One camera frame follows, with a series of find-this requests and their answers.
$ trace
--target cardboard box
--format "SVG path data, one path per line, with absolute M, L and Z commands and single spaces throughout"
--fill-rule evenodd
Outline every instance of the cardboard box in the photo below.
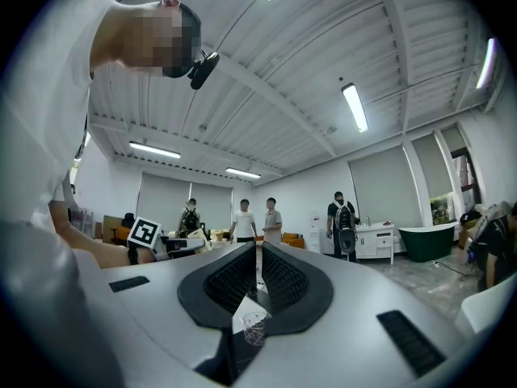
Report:
M 111 239 L 113 238 L 113 230 L 118 229 L 122 226 L 122 218 L 104 216 L 103 220 L 103 243 L 113 244 Z
M 100 239 L 103 237 L 103 223 L 96 222 L 95 223 L 95 234 L 94 238 Z

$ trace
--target black mesh panel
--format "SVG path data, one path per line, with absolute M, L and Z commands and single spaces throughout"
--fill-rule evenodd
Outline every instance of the black mesh panel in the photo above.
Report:
M 273 314 L 297 303 L 307 293 L 309 279 L 297 268 L 263 248 L 263 279 Z
M 255 278 L 256 255 L 248 251 L 204 282 L 204 291 L 215 303 L 234 314 Z

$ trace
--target door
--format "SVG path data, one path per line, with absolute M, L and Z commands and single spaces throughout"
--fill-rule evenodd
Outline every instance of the door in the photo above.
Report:
M 375 234 L 359 233 L 355 242 L 357 257 L 374 257 L 377 255 L 377 236 Z

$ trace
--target window blind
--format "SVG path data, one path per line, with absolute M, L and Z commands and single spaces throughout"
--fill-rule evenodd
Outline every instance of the window blind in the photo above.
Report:
M 206 231 L 231 227 L 232 189 L 192 183 L 191 198 L 197 201 Z
M 178 229 L 190 183 L 144 173 L 138 196 L 137 216 L 162 224 L 165 231 Z
M 350 162 L 361 222 L 392 221 L 421 227 L 422 218 L 410 165 L 402 146 Z
M 426 135 L 413 140 L 413 146 L 417 151 L 423 174 L 426 177 L 429 197 L 434 198 L 451 192 L 451 179 L 435 135 Z

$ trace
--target black headset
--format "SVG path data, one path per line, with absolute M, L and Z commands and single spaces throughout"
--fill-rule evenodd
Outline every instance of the black headset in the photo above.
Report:
M 212 52 L 209 55 L 202 49 L 198 48 L 203 54 L 204 60 L 195 61 L 192 66 L 192 71 L 187 75 L 191 80 L 191 88 L 194 91 L 200 89 L 204 81 L 207 80 L 210 73 L 216 68 L 219 62 L 219 55 L 216 52 Z

